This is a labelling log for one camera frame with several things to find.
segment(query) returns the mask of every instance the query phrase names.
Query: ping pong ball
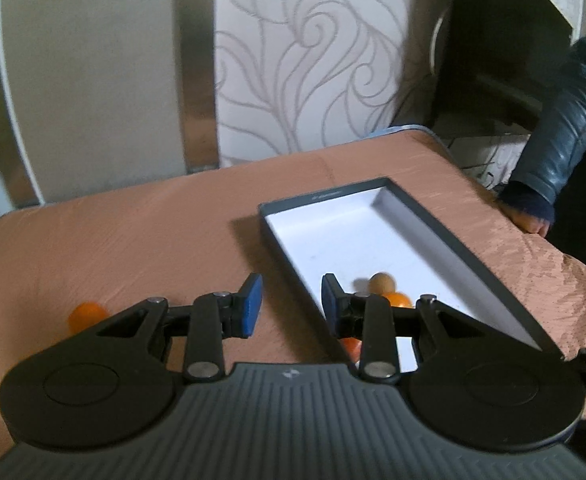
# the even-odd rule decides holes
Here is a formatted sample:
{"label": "ping pong ball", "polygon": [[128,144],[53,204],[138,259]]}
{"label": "ping pong ball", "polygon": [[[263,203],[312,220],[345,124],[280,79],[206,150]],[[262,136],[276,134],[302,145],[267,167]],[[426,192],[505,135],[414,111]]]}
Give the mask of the ping pong ball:
{"label": "ping pong ball", "polygon": [[396,284],[393,277],[386,272],[378,272],[368,280],[368,291],[383,296],[395,292]]}
{"label": "ping pong ball", "polygon": [[104,321],[110,314],[99,303],[86,301],[80,303],[68,317],[68,328],[71,334],[75,335],[86,330],[100,321]]}
{"label": "ping pong ball", "polygon": [[413,304],[412,301],[406,294],[402,294],[401,292],[388,292],[386,294],[382,294],[391,306],[399,306],[402,308],[412,308]]}
{"label": "ping pong ball", "polygon": [[350,360],[354,363],[358,362],[362,350],[362,342],[355,337],[345,337],[344,339],[340,339],[340,342],[348,357],[350,357]]}

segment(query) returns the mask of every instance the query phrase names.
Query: jacket sleeve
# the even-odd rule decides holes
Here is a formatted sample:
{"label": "jacket sleeve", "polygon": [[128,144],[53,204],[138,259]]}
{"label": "jacket sleeve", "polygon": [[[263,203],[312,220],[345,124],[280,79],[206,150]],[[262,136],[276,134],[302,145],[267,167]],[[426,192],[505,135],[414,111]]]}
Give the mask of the jacket sleeve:
{"label": "jacket sleeve", "polygon": [[510,179],[553,204],[585,151],[586,37],[572,46]]}

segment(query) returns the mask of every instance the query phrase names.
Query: wall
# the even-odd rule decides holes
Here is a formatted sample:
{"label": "wall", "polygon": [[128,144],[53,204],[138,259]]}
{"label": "wall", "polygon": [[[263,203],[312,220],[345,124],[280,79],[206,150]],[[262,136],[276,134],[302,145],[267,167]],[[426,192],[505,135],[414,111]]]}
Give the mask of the wall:
{"label": "wall", "polygon": [[217,0],[222,165],[360,139],[434,91],[452,0]]}

